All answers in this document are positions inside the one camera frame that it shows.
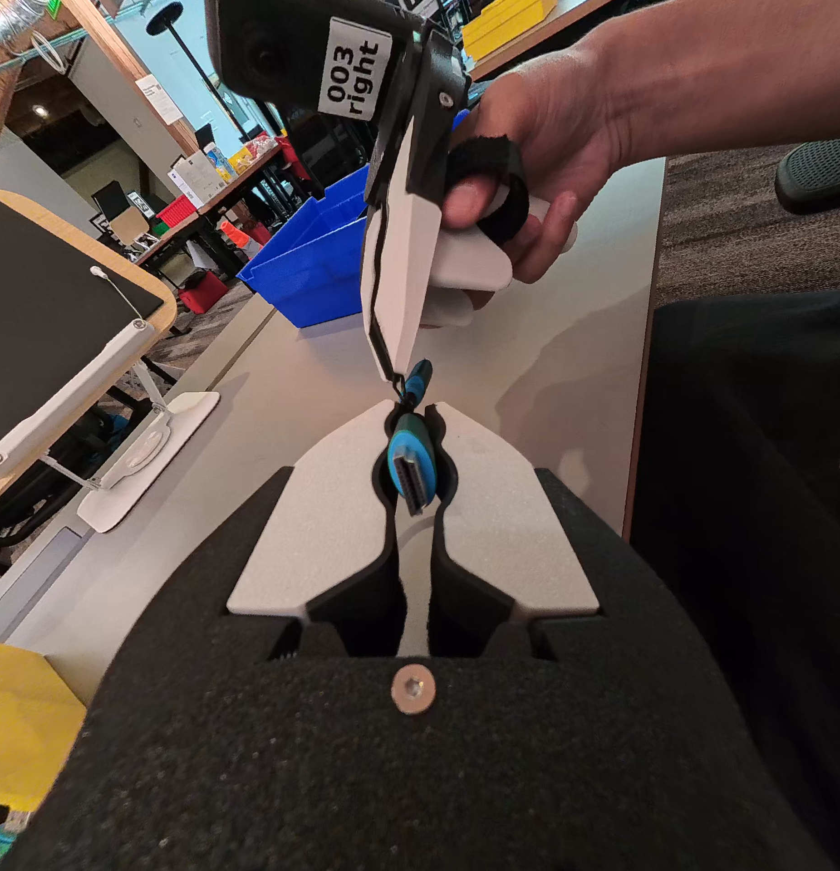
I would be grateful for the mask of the blue plastic bin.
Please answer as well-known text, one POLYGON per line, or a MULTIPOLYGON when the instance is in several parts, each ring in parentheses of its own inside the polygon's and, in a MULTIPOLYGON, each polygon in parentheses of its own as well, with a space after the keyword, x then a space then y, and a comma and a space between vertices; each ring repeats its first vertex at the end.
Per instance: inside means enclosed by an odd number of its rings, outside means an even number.
POLYGON ((361 311, 360 258, 369 166, 309 199, 239 272, 296 328, 361 311))

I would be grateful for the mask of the red storage box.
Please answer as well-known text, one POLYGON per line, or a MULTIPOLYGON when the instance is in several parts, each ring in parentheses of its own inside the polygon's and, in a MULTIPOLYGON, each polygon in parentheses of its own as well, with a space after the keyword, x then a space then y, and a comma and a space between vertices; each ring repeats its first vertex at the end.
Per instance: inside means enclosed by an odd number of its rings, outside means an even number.
POLYGON ((216 273, 197 268, 177 290, 177 298, 191 313, 204 314, 228 292, 229 287, 216 273))

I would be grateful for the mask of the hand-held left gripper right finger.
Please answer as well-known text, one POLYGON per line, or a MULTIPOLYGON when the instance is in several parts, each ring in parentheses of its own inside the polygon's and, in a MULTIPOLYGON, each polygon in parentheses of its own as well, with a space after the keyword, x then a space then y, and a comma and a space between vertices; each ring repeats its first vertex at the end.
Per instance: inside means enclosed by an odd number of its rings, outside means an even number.
POLYGON ((448 621, 598 614, 530 461, 446 402, 428 405, 425 417, 442 462, 430 565, 436 608, 448 621))

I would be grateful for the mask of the white tablet stand with board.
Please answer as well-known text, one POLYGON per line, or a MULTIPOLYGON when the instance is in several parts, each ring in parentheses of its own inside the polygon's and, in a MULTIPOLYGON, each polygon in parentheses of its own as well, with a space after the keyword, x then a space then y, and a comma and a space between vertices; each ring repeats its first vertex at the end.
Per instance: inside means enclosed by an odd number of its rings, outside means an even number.
POLYGON ((32 200, 0 190, 0 495, 35 462, 86 492, 77 515, 111 531, 217 408, 216 391, 165 399, 142 357, 173 325, 162 284, 32 200), (105 472, 52 447, 133 371, 153 419, 105 472))

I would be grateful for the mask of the yellow plastic bin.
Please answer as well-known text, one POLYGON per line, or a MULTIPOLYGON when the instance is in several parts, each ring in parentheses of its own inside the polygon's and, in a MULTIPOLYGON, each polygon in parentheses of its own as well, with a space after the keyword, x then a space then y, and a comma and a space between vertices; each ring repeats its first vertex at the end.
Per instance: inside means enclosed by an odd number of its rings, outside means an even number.
POLYGON ((462 27, 466 56, 479 62, 527 30, 541 24, 556 1, 495 1, 462 27))
POLYGON ((42 655, 0 644, 0 806, 22 812, 41 806, 85 715, 42 655))

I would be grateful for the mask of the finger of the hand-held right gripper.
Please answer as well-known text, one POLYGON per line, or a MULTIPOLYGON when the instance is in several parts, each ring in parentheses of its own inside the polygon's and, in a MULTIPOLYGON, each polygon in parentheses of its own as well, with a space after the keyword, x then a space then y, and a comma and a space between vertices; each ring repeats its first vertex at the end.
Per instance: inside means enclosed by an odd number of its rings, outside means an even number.
POLYGON ((360 271, 362 317, 367 340, 382 380, 396 381, 397 239, 389 206, 370 207, 360 271))
POLYGON ((441 208, 407 191, 415 125, 412 118, 394 164, 373 262, 371 344, 388 382, 409 370, 441 226, 441 208))

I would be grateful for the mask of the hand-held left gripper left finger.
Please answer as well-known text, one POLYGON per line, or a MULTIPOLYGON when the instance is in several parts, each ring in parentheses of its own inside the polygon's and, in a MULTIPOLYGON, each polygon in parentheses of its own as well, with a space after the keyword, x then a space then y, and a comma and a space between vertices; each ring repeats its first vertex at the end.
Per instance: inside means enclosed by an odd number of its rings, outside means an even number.
POLYGON ((380 401, 298 460, 229 599, 230 613, 297 617, 384 550, 387 511, 373 467, 394 410, 380 401))

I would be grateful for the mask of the white cardboard box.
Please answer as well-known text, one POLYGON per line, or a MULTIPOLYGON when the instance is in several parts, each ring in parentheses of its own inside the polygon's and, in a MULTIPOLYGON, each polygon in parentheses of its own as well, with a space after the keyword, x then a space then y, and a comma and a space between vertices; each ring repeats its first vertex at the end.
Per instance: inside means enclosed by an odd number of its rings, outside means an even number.
POLYGON ((203 208, 228 187, 210 159, 197 150, 188 157, 175 161, 168 173, 169 179, 186 195, 196 210, 203 208))

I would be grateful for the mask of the grey desk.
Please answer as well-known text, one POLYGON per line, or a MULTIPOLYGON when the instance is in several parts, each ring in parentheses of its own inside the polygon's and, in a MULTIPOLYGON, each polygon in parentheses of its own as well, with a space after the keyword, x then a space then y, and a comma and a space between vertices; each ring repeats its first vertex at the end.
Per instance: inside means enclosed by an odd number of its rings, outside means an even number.
MULTIPOLYGON (((553 471, 628 538, 665 158, 618 171, 573 248, 415 352, 445 401, 553 471)), ((0 580, 0 642, 46 656, 83 702, 169 575, 278 469, 382 400, 354 315, 305 330, 252 298, 178 387, 218 407, 117 528, 57 514, 0 580)))

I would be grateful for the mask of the person's right hand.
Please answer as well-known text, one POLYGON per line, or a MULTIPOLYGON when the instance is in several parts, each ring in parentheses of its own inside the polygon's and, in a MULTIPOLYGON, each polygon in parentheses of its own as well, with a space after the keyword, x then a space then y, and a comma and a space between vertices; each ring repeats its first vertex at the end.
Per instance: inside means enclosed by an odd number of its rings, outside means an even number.
POLYGON ((518 145, 530 193, 549 204, 504 247, 515 280, 537 282, 554 265, 593 199, 621 166, 610 103, 607 33, 600 26, 568 49, 529 60, 497 78, 454 133, 518 145))

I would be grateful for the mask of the person's black trousers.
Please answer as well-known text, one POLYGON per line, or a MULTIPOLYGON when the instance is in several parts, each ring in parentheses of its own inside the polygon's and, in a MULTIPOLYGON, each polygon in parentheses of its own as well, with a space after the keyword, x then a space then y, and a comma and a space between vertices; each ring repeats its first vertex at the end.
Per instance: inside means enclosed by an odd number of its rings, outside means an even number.
POLYGON ((655 311, 631 544, 840 869, 840 290, 655 311))

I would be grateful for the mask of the person's right forearm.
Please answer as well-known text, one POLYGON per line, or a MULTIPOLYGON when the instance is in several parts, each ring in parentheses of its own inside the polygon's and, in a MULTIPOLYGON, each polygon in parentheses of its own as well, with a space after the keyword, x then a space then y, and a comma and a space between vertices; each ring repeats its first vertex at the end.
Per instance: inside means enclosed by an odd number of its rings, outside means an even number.
POLYGON ((620 166, 840 137, 840 1, 677 1, 587 40, 620 166))

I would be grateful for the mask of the wooden background table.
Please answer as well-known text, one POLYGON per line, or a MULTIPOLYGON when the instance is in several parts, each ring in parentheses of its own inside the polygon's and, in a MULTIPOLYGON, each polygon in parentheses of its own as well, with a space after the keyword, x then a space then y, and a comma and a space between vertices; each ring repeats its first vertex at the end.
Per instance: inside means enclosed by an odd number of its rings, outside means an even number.
POLYGON ((194 210, 174 227, 169 228, 153 246, 137 256, 133 263, 138 267, 152 263, 156 255, 165 252, 167 245, 172 243, 177 244, 190 236, 199 237, 203 241, 207 240, 213 231, 216 230, 219 216, 225 215, 226 212, 231 210, 236 203, 245 197, 248 191, 254 189, 261 190, 260 195, 279 216, 285 214, 285 209, 282 207, 282 203, 285 200, 280 196, 279 191, 274 190, 273 193, 269 193, 265 188, 267 180, 275 170, 290 169, 292 166, 290 161, 284 162, 282 159, 282 143, 277 139, 274 142, 273 148, 262 153, 251 163, 249 168, 237 178, 231 180, 210 201, 194 210))

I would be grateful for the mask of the white paper sign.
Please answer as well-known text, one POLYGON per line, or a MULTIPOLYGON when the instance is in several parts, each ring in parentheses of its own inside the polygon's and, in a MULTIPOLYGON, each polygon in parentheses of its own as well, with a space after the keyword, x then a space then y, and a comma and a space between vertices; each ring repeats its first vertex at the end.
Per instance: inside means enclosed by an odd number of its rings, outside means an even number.
POLYGON ((183 113, 155 75, 149 73, 138 78, 135 84, 164 125, 174 125, 184 119, 183 113))

